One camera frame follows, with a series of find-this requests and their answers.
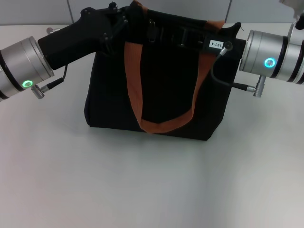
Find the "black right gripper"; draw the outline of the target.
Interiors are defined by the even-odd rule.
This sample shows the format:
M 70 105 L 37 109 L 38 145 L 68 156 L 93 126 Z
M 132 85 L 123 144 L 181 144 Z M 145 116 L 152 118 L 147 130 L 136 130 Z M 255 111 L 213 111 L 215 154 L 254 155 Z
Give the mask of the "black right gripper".
M 172 47 L 200 48 L 202 53 L 215 54 L 216 56 L 225 47 L 226 43 L 232 46 L 224 56 L 241 58 L 246 41 L 238 38 L 229 38 L 217 34 L 208 34 L 203 29 L 186 27 L 161 26 L 161 44 Z

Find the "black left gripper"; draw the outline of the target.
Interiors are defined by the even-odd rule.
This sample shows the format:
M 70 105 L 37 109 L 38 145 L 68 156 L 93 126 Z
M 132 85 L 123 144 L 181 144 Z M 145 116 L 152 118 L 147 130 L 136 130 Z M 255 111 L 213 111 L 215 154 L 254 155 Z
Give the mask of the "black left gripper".
M 75 23 L 38 40 L 43 56 L 56 70 L 88 54 L 103 49 L 115 55 L 129 37 L 129 6 L 118 8 L 111 2 L 107 9 L 85 8 Z M 119 20 L 113 27 L 111 20 Z

